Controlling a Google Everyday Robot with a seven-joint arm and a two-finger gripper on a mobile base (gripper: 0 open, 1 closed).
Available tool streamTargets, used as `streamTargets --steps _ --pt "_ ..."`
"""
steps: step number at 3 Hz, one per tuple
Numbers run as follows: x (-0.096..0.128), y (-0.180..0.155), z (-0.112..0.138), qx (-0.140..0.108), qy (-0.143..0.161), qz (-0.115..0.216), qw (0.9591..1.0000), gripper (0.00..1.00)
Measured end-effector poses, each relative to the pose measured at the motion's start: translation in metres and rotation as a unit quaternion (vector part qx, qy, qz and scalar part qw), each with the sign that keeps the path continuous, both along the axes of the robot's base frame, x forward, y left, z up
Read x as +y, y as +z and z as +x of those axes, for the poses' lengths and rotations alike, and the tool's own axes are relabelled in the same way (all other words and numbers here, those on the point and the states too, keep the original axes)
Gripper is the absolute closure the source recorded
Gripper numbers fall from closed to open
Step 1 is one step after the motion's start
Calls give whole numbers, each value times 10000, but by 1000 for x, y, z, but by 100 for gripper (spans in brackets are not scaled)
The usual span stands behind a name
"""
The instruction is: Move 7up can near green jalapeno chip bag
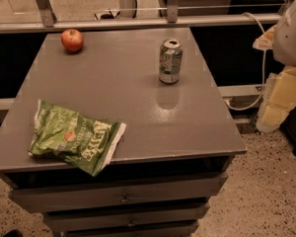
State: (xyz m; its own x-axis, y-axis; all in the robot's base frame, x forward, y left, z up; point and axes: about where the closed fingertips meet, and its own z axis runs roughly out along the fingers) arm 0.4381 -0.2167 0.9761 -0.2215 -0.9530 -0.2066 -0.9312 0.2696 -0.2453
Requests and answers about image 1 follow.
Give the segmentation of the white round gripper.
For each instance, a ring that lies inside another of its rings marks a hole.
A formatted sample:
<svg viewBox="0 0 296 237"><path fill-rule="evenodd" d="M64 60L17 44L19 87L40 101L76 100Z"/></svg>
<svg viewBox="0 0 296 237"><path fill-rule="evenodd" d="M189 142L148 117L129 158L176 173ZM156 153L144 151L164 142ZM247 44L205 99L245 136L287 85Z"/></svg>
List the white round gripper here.
<svg viewBox="0 0 296 237"><path fill-rule="evenodd" d="M259 106L256 128L273 132L296 107L296 0L272 26L253 43L257 50L273 49L273 57L285 66L279 73L270 73Z"/></svg>

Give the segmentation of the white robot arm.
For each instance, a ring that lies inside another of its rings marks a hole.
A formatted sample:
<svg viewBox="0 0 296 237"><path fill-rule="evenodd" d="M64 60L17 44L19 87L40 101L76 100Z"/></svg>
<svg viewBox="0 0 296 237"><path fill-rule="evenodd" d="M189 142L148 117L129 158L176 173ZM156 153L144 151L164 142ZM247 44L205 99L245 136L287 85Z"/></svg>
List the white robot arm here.
<svg viewBox="0 0 296 237"><path fill-rule="evenodd" d="M256 128L264 133L281 128L296 156L296 0L275 26L255 40L253 48L271 49L273 58L284 65L279 74L270 73L266 79Z"/></svg>

